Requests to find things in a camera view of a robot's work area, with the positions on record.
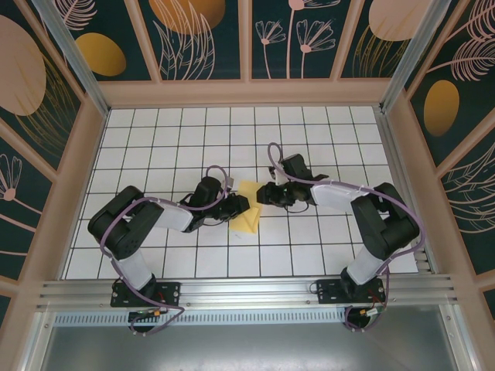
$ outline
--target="enclosure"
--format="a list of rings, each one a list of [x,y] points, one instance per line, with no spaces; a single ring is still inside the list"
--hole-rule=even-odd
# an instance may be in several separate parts
[[[4,0],[0,31],[1,369],[494,367],[493,0]],[[142,256],[186,310],[132,336],[90,219],[211,165],[271,182],[271,142],[425,224],[381,323],[352,333],[312,291],[364,248],[356,217],[296,203],[154,227]]]

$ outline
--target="pink leaf drawing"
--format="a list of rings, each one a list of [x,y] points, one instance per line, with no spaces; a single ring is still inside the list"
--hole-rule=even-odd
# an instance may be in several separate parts
[[[430,68],[430,73],[439,68],[450,66],[456,80],[480,81],[480,78],[495,65],[495,39],[478,41],[471,39],[464,42],[456,51],[450,62]]]
[[[469,14],[469,21],[459,27],[446,40],[467,29],[473,39],[490,39],[495,33],[495,0],[476,0]]]
[[[463,233],[483,233],[495,228],[495,144],[476,161],[453,168],[443,186]]]
[[[82,31],[97,13],[94,0],[55,0],[57,10],[68,29]]]
[[[197,80],[215,67],[215,43],[207,19],[189,3],[190,17],[177,0],[155,1],[168,27],[153,21],[162,43],[159,68],[166,80]]]

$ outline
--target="dark green wall panel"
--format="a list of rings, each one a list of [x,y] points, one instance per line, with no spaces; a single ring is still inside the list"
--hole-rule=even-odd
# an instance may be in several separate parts
[[[435,35],[433,35],[432,40],[428,44],[428,47],[426,48],[426,51],[422,54],[422,57],[419,59],[418,63],[416,64],[416,67],[411,73],[411,76],[408,78],[408,81],[405,83],[405,89],[409,89],[411,86],[412,82],[416,78],[416,75],[418,74],[419,69],[422,67],[423,62],[425,62],[426,57],[432,50],[432,47],[435,45],[436,40],[439,38],[440,33],[442,32],[443,28],[445,27],[446,23],[449,21],[450,16],[452,15],[452,12],[456,8],[457,4],[459,4],[459,0],[452,0],[450,2],[449,8],[447,9],[447,13],[443,17],[442,22],[440,23],[440,26],[437,28]]]
[[[125,68],[122,72],[114,76],[94,72],[96,80],[151,80],[124,0],[85,0],[85,2],[65,0],[64,2],[56,2],[55,6],[63,17],[69,12],[65,11],[65,8],[60,5],[62,3],[66,3],[67,6],[75,4],[74,8],[80,6],[78,9],[79,13],[77,14],[80,19],[74,19],[76,17],[76,12],[70,12],[71,15],[66,17],[68,18],[68,21],[66,20],[64,22],[68,25],[70,34],[76,41],[82,35],[98,34],[97,38],[94,38],[90,42],[90,49],[92,49],[94,53],[100,53],[101,63],[104,63],[107,66],[116,63],[116,58],[109,53],[109,49],[98,42],[103,39],[102,36],[106,36],[113,41],[125,57]],[[39,14],[34,5],[32,5],[31,2],[30,5],[39,18]]]
[[[21,26],[34,40],[39,52],[43,55],[46,71],[46,90],[39,108],[30,115],[13,114],[3,108],[0,102],[0,118],[57,169],[80,108],[79,98],[13,0],[4,0],[0,4],[0,15]],[[2,53],[16,52],[5,46],[2,48]],[[31,89],[36,88],[35,84],[37,84],[29,80],[22,81],[22,83]]]
[[[308,3],[304,9],[294,11],[292,14],[288,2],[253,1],[251,27],[252,77],[254,79],[268,79],[269,77],[285,79],[287,78],[287,64],[290,65],[289,76],[292,79],[328,78],[330,76],[350,2],[321,1],[315,3],[328,6],[313,8]],[[293,15],[292,29],[289,28],[291,15]],[[292,35],[287,60],[289,33]],[[264,46],[262,39],[267,39],[270,43]],[[312,51],[303,53],[302,45],[309,46]]]
[[[186,2],[152,0],[163,4],[166,11],[178,19],[182,14],[181,4]],[[191,1],[199,9],[203,0]],[[206,23],[199,21],[201,32],[191,36],[167,28],[153,12],[149,0],[139,0],[146,29],[155,52],[156,62],[164,80],[236,80],[241,78],[239,56],[239,14],[237,0],[216,0],[208,2]],[[208,22],[218,16],[217,25]],[[192,29],[193,22],[177,22],[177,28]]]
[[[370,7],[373,0],[366,0],[357,23],[356,32],[347,54],[342,78],[391,77],[409,41],[383,41],[370,30]]]
[[[486,303],[492,314],[492,318],[495,320],[495,288],[484,292]]]
[[[476,274],[495,269],[495,129],[442,184]]]
[[[0,138],[0,275],[17,280],[52,183]]]
[[[10,298],[0,295],[0,328],[2,328],[3,318],[7,314],[7,309],[9,309]]]
[[[493,2],[489,0],[469,4],[452,31],[451,35],[455,35],[445,41],[411,98],[412,107],[436,165],[439,165],[494,107],[495,38],[490,28],[495,29],[495,18],[482,17],[479,24],[486,34],[478,35],[480,31],[475,30],[473,32],[476,37],[472,37],[472,32],[466,25],[478,24],[476,11],[471,15],[475,4],[491,4],[493,7]],[[435,88],[432,88],[440,87],[440,84],[445,88],[433,94]],[[447,97],[455,95],[459,96],[459,110],[452,121],[446,116],[455,113],[456,107]],[[427,104],[432,112],[430,118],[425,117]]]

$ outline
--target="flower line drawing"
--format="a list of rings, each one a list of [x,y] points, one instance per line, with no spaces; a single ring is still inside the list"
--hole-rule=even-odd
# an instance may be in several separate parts
[[[308,29],[308,20],[297,22],[296,30],[302,52],[301,78],[304,79],[304,59],[307,53],[321,52],[335,47],[335,39],[331,39],[333,30],[332,21],[315,21]]]
[[[340,4],[340,0],[325,0],[325,1],[316,1],[316,0],[288,0],[288,6],[291,7],[291,16],[288,22],[288,38],[287,38],[287,61],[285,66],[285,72],[287,75],[287,79],[291,78],[290,70],[291,70],[291,41],[292,41],[292,25],[294,23],[294,14],[295,12],[301,11],[303,9],[320,9],[320,8],[328,8],[330,6],[335,6]]]
[[[256,22],[256,33],[258,34],[261,44],[263,44],[263,54],[265,55],[265,67],[268,79],[271,79],[270,68],[268,67],[268,58],[266,54],[266,46],[269,44],[280,43],[285,41],[283,28],[280,26],[280,21],[268,21],[266,25],[263,21]]]
[[[19,205],[27,208],[28,210],[33,211],[41,215],[41,211],[26,205],[22,201],[18,200],[15,196],[15,191],[19,185],[19,180],[21,178],[22,171],[22,161],[17,157],[13,156],[12,161],[9,162],[6,154],[0,155],[0,201],[5,202],[15,202]],[[36,228],[28,226],[24,223],[19,222],[18,220],[14,220],[6,215],[0,214],[0,219],[5,220],[15,226],[28,230],[30,232],[36,232]]]

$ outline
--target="metal frame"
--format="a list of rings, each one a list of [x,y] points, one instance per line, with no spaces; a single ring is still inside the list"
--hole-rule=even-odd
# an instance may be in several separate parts
[[[384,114],[382,111],[375,110],[375,118],[377,119],[378,130],[384,144],[387,160],[389,161],[389,167],[395,183],[394,185],[408,206],[410,206],[415,213],[421,217],[418,203],[416,202],[416,198],[412,192],[411,181],[405,171],[401,150],[397,146],[397,139],[392,131],[388,120],[388,115],[386,113]],[[425,273],[427,271],[435,273],[439,271],[429,245],[428,236],[426,237],[424,249],[420,249],[416,252],[415,258],[417,260],[416,264],[418,265],[420,273]]]
[[[481,370],[459,305],[440,305],[443,324],[452,353],[460,370]]]
[[[45,22],[58,47],[63,51],[64,56],[69,61],[77,77],[79,77],[80,82],[93,100],[98,111],[102,116],[107,115],[108,104],[103,92],[98,86],[96,78],[83,58],[72,35],[63,23],[55,5],[47,0],[32,0],[32,4],[36,7],[41,19]]]
[[[384,113],[390,112],[394,106],[397,97],[404,89],[405,83],[411,76],[412,71],[418,64],[423,53],[428,48],[430,40],[435,35],[443,17],[449,9],[451,0],[435,0],[430,3],[425,17],[418,26],[418,29],[411,39],[408,48],[401,58],[391,82],[388,84],[387,91],[381,98],[381,107]]]
[[[339,276],[183,280],[179,305],[186,310],[321,308],[309,289],[319,278]],[[110,307],[112,283],[112,280],[48,281],[41,290],[38,309],[118,311]],[[389,295],[389,305],[446,305],[457,300],[450,276],[445,274],[392,275]]]

